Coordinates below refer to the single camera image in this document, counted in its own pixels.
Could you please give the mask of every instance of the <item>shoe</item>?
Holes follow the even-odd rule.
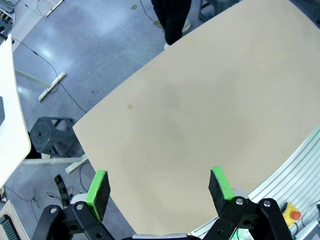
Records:
[[[169,48],[170,47],[170,45],[168,44],[168,43],[165,43],[165,45],[164,45],[164,50],[166,50],[167,48]]]
[[[191,21],[189,19],[186,19],[182,28],[182,32],[186,32],[191,27]]]

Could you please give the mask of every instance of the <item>gray plastic stool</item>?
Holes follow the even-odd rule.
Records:
[[[66,123],[68,130],[57,129],[61,122]],[[70,118],[40,117],[30,131],[30,140],[38,153],[69,157],[72,148],[79,142],[72,127]]]
[[[200,8],[198,18],[204,22],[208,21],[210,18],[202,13],[202,9],[212,5],[214,6],[214,16],[222,13],[224,10],[232,7],[234,4],[237,4],[239,0],[206,0],[207,3],[204,3],[204,0],[200,0]]]

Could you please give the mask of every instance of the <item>person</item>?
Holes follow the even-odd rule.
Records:
[[[191,22],[187,19],[191,7],[191,0],[151,0],[153,9],[164,29],[165,45],[167,49],[182,37]]]

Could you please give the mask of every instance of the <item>bolt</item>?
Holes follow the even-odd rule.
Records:
[[[235,201],[236,204],[238,205],[242,205],[244,204],[244,201],[241,199],[241,198],[238,198],[236,201]]]
[[[84,207],[83,204],[79,204],[79,205],[76,206],[76,209],[81,210],[83,207]]]
[[[263,202],[263,205],[265,205],[266,207],[270,207],[271,202],[266,200],[266,201]]]

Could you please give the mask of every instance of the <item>green tape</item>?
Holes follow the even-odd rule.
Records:
[[[212,168],[212,171],[220,185],[224,199],[231,201],[231,199],[234,198],[235,195],[232,191],[232,188],[230,187],[224,171],[222,170],[222,167],[214,166]]]
[[[99,217],[99,213],[95,205],[95,202],[97,198],[97,193],[100,189],[102,180],[104,179],[105,175],[106,175],[106,171],[104,170],[98,170],[95,173],[92,183],[90,185],[89,191],[86,194],[86,198],[85,198],[85,202],[88,204],[89,208],[91,208],[91,211],[93,212],[93,214],[96,216],[98,220],[101,220],[101,219]]]

